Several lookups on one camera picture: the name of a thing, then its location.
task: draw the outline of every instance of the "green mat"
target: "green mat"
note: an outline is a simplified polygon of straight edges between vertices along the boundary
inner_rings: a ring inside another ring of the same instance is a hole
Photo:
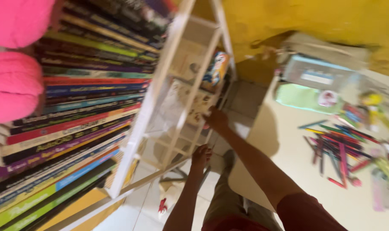
[[[277,89],[276,101],[282,105],[316,111],[325,114],[338,114],[344,105],[341,97],[332,107],[324,107],[318,104],[318,96],[322,90],[310,88],[294,83],[281,85]]]

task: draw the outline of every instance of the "foot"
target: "foot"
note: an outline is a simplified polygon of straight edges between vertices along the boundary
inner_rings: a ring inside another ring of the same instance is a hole
[[[223,159],[224,159],[224,169],[231,170],[233,168],[234,161],[236,160],[234,150],[228,150],[223,155]]]

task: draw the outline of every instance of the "leg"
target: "leg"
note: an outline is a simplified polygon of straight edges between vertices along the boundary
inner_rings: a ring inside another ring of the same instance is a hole
[[[274,218],[273,212],[248,199],[246,199],[246,205],[248,218],[260,223],[262,226],[268,228],[271,231],[282,231],[276,219]]]
[[[224,168],[219,180],[214,189],[214,196],[210,202],[209,209],[204,217],[204,222],[213,218],[221,218],[231,214],[247,217],[246,211],[243,207],[243,197],[233,192],[228,186],[228,176],[233,167],[234,151],[229,150],[224,154]]]

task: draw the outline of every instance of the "stack of books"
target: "stack of books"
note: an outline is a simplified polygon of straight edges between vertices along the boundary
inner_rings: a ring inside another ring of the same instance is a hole
[[[58,31],[34,44],[42,113],[0,124],[0,230],[36,228],[105,185],[175,10],[168,0],[65,1]]]

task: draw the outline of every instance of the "hand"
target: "hand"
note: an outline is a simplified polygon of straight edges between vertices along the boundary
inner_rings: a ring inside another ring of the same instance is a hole
[[[203,144],[194,151],[192,155],[192,169],[201,170],[206,167],[207,162],[212,156],[212,149],[207,144]]]
[[[202,115],[206,123],[219,134],[224,133],[228,127],[228,118],[226,114],[218,110],[216,107],[211,106],[209,111],[212,112],[209,116]]]

